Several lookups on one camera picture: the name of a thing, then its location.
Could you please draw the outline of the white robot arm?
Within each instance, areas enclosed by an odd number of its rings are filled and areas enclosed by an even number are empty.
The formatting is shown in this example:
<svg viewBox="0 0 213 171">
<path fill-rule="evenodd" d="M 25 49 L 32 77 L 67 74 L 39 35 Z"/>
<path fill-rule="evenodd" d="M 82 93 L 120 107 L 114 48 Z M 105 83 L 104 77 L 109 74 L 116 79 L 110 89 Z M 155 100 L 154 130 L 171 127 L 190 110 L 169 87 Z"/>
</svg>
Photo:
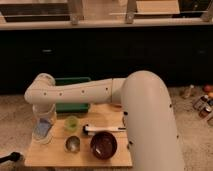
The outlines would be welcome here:
<svg viewBox="0 0 213 171">
<path fill-rule="evenodd" d="M 185 171 L 173 105 L 163 80 L 150 71 L 65 86 L 41 73 L 24 94 L 39 115 L 57 103 L 115 103 L 122 107 L 131 171 Z"/>
</svg>

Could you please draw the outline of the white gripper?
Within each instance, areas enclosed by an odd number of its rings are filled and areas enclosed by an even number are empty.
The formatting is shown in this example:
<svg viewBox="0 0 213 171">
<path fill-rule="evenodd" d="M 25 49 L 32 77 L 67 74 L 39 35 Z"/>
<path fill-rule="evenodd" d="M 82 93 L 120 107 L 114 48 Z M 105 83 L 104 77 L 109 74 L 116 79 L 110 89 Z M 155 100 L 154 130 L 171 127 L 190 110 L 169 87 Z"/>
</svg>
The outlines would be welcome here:
<svg viewBox="0 0 213 171">
<path fill-rule="evenodd" d="M 44 119 L 52 125 L 57 120 L 56 105 L 55 104 L 37 104 L 32 107 L 33 113 L 37 120 Z"/>
</svg>

